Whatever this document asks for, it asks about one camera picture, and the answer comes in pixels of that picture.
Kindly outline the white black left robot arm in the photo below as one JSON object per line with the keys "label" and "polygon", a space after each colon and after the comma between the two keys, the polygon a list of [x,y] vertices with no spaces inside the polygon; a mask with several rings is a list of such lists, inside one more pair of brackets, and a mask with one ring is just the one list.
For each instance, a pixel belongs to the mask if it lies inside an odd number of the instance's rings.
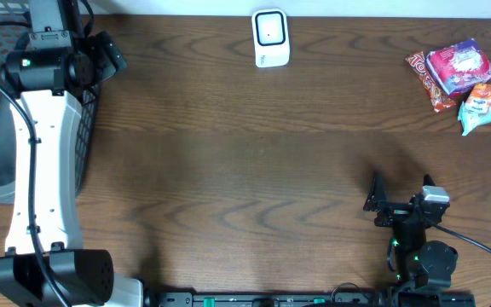
{"label": "white black left robot arm", "polygon": [[126,61],[83,21],[85,1],[32,1],[26,43],[2,66],[14,119],[14,212],[0,257],[0,294],[19,306],[148,306],[142,281],[87,249],[76,207],[79,125],[102,82]]}

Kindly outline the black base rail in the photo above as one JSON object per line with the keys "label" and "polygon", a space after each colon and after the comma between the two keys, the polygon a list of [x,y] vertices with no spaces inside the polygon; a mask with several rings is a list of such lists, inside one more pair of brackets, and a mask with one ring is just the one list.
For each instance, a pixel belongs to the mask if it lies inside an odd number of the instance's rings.
{"label": "black base rail", "polygon": [[335,294],[199,294],[158,293],[147,294],[143,307],[475,307],[470,294],[443,294],[441,297],[403,294],[396,299],[381,293],[339,292]]}

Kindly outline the purple snack packet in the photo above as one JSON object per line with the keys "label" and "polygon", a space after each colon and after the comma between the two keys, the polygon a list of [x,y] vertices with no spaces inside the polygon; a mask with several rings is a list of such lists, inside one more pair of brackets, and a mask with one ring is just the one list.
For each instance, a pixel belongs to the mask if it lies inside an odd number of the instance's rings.
{"label": "purple snack packet", "polygon": [[474,38],[431,51],[426,65],[449,97],[461,96],[476,84],[491,81],[491,62]]}

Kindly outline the teal snack wrapper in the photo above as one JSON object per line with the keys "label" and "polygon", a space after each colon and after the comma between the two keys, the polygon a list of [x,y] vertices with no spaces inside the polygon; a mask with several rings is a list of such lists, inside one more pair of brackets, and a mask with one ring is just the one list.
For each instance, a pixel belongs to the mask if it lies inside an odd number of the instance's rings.
{"label": "teal snack wrapper", "polygon": [[458,121],[462,125],[462,136],[467,136],[477,126],[487,125],[491,123],[491,106],[487,113],[476,113],[465,108],[462,103],[459,107]]}

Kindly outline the small orange box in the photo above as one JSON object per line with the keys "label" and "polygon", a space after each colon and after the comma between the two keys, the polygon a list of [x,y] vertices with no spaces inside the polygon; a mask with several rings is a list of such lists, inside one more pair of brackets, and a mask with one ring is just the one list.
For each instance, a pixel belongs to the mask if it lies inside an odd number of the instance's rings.
{"label": "small orange box", "polygon": [[489,111],[490,107],[491,84],[476,84],[465,101],[465,109],[484,114]]}

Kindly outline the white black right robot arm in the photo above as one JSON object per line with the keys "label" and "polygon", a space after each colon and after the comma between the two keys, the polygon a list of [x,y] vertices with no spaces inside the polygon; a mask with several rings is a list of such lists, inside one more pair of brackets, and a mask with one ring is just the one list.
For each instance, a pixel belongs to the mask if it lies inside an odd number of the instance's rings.
{"label": "white black right robot arm", "polygon": [[392,229],[387,264],[398,282],[385,294],[389,306],[441,306],[442,292],[452,284],[457,251],[439,240],[427,240],[426,230],[442,221],[450,206],[447,191],[424,176],[422,189],[407,203],[388,200],[379,173],[363,206],[374,211],[374,225]]}

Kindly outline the orange red snack bar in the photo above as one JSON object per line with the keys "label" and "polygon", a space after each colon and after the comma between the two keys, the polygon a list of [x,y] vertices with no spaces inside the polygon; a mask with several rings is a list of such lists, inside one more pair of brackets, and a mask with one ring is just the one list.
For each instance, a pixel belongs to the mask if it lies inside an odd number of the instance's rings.
{"label": "orange red snack bar", "polygon": [[405,61],[417,73],[436,113],[457,105],[455,101],[451,100],[442,91],[442,89],[436,84],[433,77],[431,77],[427,69],[427,63],[423,51],[413,52],[405,58]]}

